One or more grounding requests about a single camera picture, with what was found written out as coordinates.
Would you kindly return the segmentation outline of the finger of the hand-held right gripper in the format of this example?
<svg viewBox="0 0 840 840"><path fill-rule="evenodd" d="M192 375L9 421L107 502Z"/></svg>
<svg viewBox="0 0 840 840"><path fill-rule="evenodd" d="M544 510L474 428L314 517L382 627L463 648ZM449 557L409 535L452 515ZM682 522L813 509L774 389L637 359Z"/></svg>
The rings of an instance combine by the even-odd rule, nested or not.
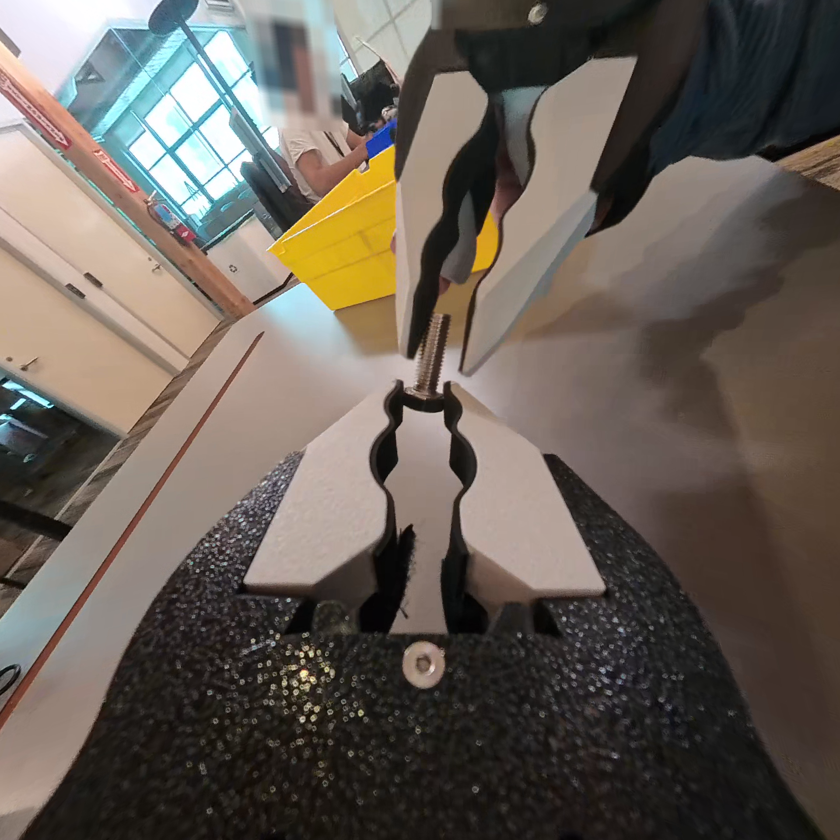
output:
<svg viewBox="0 0 840 840"><path fill-rule="evenodd" d="M437 74L418 111L402 91L395 142L395 315L399 353L412 359L440 295L464 284L492 199L492 106L467 70Z"/></svg>
<svg viewBox="0 0 840 840"><path fill-rule="evenodd" d="M496 96L522 192L500 216L497 255L470 303L463 375L499 349L589 231L592 179L635 64L634 57L594 59L550 87Z"/></svg>

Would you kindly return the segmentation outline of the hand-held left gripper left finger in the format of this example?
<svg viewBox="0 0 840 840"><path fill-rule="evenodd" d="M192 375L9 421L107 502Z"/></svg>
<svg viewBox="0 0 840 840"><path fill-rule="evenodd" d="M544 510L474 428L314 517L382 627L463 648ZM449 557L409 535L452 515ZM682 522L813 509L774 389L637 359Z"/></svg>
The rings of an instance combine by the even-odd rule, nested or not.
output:
<svg viewBox="0 0 840 840"><path fill-rule="evenodd" d="M364 602L379 589L375 564L396 536L385 482L402 421L395 380L305 447L245 574L246 593Z"/></svg>

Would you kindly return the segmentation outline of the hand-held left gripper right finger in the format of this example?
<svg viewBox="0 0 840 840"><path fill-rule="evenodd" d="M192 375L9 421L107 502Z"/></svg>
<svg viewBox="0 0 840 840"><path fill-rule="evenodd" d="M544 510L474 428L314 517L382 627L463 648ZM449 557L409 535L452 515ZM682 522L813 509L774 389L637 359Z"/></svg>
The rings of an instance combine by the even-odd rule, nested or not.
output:
<svg viewBox="0 0 840 840"><path fill-rule="evenodd" d="M606 584L539 448L462 385L444 386L448 464L461 485L447 559L478 604L600 597Z"/></svg>

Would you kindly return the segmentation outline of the steel bolt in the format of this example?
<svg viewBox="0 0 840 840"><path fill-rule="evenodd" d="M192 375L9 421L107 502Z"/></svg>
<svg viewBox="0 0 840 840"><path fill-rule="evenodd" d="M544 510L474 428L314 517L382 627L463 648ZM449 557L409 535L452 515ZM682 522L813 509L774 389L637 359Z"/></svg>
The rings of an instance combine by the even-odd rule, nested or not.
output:
<svg viewBox="0 0 840 840"><path fill-rule="evenodd" d="M435 313L417 355L413 385L403 389L405 406L420 413L439 413L444 410L444 396L439 391L451 316Z"/></svg>

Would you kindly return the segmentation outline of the person's right forearm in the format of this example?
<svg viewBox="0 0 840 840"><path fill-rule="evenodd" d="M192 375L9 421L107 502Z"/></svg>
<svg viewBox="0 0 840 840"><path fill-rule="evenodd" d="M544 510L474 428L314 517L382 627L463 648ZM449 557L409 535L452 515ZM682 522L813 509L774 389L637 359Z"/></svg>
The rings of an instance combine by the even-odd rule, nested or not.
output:
<svg viewBox="0 0 840 840"><path fill-rule="evenodd" d="M712 1L649 169L787 149L838 124L838 1Z"/></svg>

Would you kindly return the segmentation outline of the person's right hand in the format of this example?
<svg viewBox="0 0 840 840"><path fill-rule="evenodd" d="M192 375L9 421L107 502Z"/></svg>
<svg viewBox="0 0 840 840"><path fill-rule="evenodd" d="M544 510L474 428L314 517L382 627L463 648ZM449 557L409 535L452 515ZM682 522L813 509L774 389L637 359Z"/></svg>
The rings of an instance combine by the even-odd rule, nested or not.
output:
<svg viewBox="0 0 840 840"><path fill-rule="evenodd" d="M496 155L496 183L495 192L490 205L490 215L497 228L508 210L519 199L523 192L523 185L511 161L507 148L502 144Z"/></svg>

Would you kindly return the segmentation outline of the yellow plastic bin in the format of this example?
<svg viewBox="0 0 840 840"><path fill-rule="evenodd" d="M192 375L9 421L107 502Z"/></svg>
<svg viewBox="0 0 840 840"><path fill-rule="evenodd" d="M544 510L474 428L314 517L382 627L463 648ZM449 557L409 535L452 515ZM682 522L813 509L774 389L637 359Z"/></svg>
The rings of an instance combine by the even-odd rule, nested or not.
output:
<svg viewBox="0 0 840 840"><path fill-rule="evenodd" d="M333 312L395 294L394 157L352 172L268 248Z"/></svg>

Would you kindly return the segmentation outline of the black office chair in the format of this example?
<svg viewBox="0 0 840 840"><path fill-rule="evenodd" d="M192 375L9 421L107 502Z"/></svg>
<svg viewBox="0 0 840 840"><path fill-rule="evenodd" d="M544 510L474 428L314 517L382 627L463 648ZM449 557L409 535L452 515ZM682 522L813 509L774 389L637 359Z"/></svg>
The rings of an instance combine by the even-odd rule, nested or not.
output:
<svg viewBox="0 0 840 840"><path fill-rule="evenodd" d="M299 188L288 164L280 161L279 167L290 181L289 186L284 188L280 188L275 183L261 163L246 161L239 166L239 172L255 194L258 204L279 229L280 233L275 234L275 238L286 233L315 206L314 202Z"/></svg>

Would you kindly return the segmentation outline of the white recycling bin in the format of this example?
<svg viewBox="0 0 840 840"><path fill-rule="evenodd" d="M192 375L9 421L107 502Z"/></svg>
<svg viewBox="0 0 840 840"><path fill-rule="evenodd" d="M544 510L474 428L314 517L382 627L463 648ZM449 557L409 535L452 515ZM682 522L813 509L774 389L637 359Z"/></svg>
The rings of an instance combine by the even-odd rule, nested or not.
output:
<svg viewBox="0 0 840 840"><path fill-rule="evenodd" d="M206 250L211 262L254 305L295 284L292 271L270 252L275 239L254 215L232 227Z"/></svg>

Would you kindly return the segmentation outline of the red fire extinguisher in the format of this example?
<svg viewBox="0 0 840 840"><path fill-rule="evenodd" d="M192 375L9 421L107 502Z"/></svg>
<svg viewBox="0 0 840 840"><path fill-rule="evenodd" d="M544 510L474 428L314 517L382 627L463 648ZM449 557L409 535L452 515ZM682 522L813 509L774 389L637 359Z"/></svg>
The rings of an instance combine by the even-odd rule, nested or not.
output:
<svg viewBox="0 0 840 840"><path fill-rule="evenodd" d="M176 240L184 245L195 242L196 233L185 225L167 205L159 201L154 193L146 198L145 205L148 214Z"/></svg>

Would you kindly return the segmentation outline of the large grid window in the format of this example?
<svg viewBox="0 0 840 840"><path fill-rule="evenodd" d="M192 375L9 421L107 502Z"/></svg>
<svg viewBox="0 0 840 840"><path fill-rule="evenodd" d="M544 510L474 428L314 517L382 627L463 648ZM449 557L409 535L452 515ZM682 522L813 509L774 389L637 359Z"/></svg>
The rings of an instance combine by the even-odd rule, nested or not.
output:
<svg viewBox="0 0 840 840"><path fill-rule="evenodd" d="M59 100L140 185L211 239L251 215L251 161L230 110L181 30L110 27Z"/></svg>

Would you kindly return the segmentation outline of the red arrow sign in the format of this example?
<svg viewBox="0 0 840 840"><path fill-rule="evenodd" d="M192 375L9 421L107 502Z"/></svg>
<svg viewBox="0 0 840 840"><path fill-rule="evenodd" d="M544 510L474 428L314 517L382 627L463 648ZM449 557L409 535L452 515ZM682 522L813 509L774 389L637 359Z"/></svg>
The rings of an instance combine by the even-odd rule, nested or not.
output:
<svg viewBox="0 0 840 840"><path fill-rule="evenodd" d="M4 70L1 93L54 147L63 151L72 147L71 138Z"/></svg>
<svg viewBox="0 0 840 840"><path fill-rule="evenodd" d="M131 176L110 156L108 152L97 148L92 152L93 156L99 163L110 173L111 177L117 181L129 193L141 193L140 187L131 178Z"/></svg>

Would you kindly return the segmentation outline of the black floor lamp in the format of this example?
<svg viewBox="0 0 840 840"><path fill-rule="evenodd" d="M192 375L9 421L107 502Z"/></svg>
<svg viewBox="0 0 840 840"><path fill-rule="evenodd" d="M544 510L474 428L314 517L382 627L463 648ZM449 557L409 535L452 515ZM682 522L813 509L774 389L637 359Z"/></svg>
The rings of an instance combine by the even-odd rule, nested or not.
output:
<svg viewBox="0 0 840 840"><path fill-rule="evenodd" d="M187 23L197 8L197 1L161 1L157 3L149 18L149 30L159 37L168 36L177 29L183 32L197 64L211 81L228 110L231 130L242 141L255 164L265 170L284 193L291 182L279 166L273 149L259 131L257 123L250 117L244 103L237 98L222 71L211 61L205 48Z"/></svg>

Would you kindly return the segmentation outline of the wooden wall beam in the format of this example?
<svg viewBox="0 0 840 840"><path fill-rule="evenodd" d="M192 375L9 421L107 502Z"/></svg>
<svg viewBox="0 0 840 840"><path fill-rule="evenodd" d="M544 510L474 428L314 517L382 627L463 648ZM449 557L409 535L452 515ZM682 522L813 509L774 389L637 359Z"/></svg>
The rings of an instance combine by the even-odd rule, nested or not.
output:
<svg viewBox="0 0 840 840"><path fill-rule="evenodd" d="M238 319L256 309L255 305L234 286L219 268L216 268L214 263L204 255L195 243L182 244L148 214L145 200L149 194L137 182L142 192L132 194L111 177L110 173L92 154L97 148L103 149L100 143L93 139L78 120L60 104L45 85L5 45L1 45L1 70L4 70L13 78L29 97L71 138L72 147L64 151L54 147L50 142L48 143L63 154L83 177L96 186L110 201L111 205L126 216L186 279L205 293L228 316Z"/></svg>

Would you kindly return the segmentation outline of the cream wall cabinet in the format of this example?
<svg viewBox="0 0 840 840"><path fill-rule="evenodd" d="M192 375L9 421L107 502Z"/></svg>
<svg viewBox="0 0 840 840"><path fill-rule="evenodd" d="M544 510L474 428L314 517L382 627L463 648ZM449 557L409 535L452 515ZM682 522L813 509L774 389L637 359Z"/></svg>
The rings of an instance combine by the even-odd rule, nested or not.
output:
<svg viewBox="0 0 840 840"><path fill-rule="evenodd" d="M124 437L224 316L23 124L1 132L2 372Z"/></svg>

